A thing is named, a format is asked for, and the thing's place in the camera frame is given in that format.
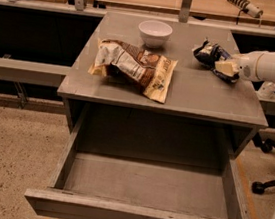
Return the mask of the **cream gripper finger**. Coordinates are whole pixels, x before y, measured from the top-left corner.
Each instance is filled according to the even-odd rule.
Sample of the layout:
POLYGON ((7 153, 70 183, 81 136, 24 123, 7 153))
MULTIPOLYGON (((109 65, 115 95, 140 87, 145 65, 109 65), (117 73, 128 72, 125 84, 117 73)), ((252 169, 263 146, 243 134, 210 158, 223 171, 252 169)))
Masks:
POLYGON ((215 63, 217 72, 223 73, 227 76, 235 76, 239 72, 239 67, 236 60, 221 60, 215 63))

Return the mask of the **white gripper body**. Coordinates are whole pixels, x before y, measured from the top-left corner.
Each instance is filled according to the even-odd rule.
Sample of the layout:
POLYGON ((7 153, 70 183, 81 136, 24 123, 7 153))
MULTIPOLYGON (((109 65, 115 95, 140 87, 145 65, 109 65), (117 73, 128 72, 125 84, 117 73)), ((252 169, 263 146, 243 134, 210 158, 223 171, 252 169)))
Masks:
POLYGON ((257 76, 257 64, 259 58, 263 55, 262 52, 251 52, 245 54, 235 54, 233 59, 238 66, 238 73, 241 79, 247 81, 257 82, 259 77, 257 76))

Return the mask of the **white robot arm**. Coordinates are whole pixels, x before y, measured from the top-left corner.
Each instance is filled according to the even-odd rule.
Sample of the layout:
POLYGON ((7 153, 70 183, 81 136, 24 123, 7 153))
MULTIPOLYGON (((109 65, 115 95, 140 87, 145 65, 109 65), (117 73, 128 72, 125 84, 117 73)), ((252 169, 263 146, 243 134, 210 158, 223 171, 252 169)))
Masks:
POLYGON ((215 69, 224 75, 238 75, 247 81, 275 83, 275 52, 253 51, 236 54, 228 60, 217 61, 215 69))

